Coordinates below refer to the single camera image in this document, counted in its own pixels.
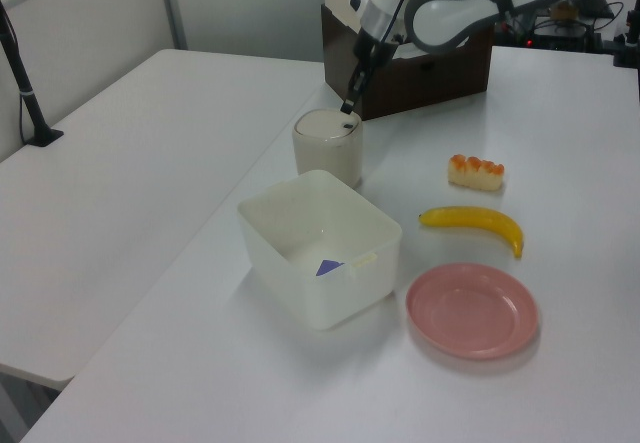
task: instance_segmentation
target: black cable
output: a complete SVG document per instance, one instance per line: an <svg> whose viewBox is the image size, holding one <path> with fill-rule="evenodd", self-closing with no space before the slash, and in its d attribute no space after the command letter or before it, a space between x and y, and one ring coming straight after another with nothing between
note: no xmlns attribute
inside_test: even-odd
<svg viewBox="0 0 640 443"><path fill-rule="evenodd" d="M9 31L11 34L11 38L13 39L14 44L16 45L16 53L20 54L20 46L18 45L18 35L16 35L16 30L14 30L13 28L13 24L11 23L11 19L9 19L9 15L7 14L7 10L4 8L4 5L2 4L2 1L0 1L0 17L2 17L4 19L4 21L7 23L7 26L9 27ZM20 96L20 106L19 106L19 111L18 111L18 130L20 131L20 141L22 142L22 145L26 145L27 142L24 139L24 131L22 129L22 105L23 105L23 98L22 95Z"/></svg>
<svg viewBox="0 0 640 443"><path fill-rule="evenodd" d="M18 129L20 130L20 141L22 142L22 145L26 145L27 142L24 139L24 133L22 131L22 103L23 103L23 99L22 99L22 95L20 95L20 112L19 112L19 116L18 116Z"/></svg>
<svg viewBox="0 0 640 443"><path fill-rule="evenodd" d="M618 13L616 13L616 14L613 16L613 18L609 18L609 22L608 22L608 23L606 23L606 24L604 24L604 25L602 25L602 26L599 26L599 27L597 27L597 28L595 28L595 25L596 25L596 21L598 21L598 19L599 19L599 18L598 18L598 17L595 17L595 18L593 19L593 26L594 26L593 31L599 31L599 30L601 30L601 29L606 28L607 26L609 26L611 23L613 23L613 22L616 20L616 18L618 18L618 16L620 16L620 13L622 13L622 10L624 10L624 3L623 3L622 1L613 1L613 2L611 2L611 3L607 3L607 4L605 5L605 7L604 7L604 8L609 8L609 7L610 7L610 6L612 6L612 5L620 5L620 9L618 10Z"/></svg>

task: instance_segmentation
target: white table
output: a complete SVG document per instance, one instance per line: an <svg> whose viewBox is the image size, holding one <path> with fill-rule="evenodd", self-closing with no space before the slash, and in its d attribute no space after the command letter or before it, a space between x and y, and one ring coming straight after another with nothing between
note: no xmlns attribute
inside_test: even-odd
<svg viewBox="0 0 640 443"><path fill-rule="evenodd" d="M339 103L320 88L302 112ZM295 176L290 127L27 435L36 442L632 442L640 435L640 122L610 57L495 48L486 94L365 125L360 191L403 227L395 295L328 332L257 281L236 205ZM505 190L450 187L454 153L507 167ZM433 206L500 208L499 238L421 228ZM450 261L532 292L540 334L510 357L446 356L407 323L413 278Z"/></svg>
<svg viewBox="0 0 640 443"><path fill-rule="evenodd" d="M323 80L163 51L0 164L0 371L63 388Z"/></svg>

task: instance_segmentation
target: brown box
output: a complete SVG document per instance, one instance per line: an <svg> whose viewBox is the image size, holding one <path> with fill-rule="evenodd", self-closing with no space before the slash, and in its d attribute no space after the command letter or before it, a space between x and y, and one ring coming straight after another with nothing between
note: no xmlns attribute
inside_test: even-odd
<svg viewBox="0 0 640 443"><path fill-rule="evenodd" d="M357 64L357 35L325 5L321 12L325 81L344 99ZM370 120L486 91L492 46L489 28L446 55L395 59L376 71L354 111Z"/></svg>

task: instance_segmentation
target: translucent plastic bin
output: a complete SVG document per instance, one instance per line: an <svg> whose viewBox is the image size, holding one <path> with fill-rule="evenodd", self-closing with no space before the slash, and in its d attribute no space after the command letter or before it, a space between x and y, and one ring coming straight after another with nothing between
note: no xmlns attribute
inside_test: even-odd
<svg viewBox="0 0 640 443"><path fill-rule="evenodd" d="M326 171L275 185L240 203L238 215L256 273L312 328L393 291L400 225ZM343 264L316 276L323 261Z"/></svg>

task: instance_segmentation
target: toy banana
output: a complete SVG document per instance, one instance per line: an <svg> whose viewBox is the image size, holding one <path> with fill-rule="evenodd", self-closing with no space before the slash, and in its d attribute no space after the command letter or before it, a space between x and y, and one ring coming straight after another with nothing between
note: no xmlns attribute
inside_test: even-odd
<svg viewBox="0 0 640 443"><path fill-rule="evenodd" d="M513 219L499 211L479 206L448 206L428 210L419 219L420 223L427 226L465 226L491 231L511 244L513 256L522 257L522 229Z"/></svg>

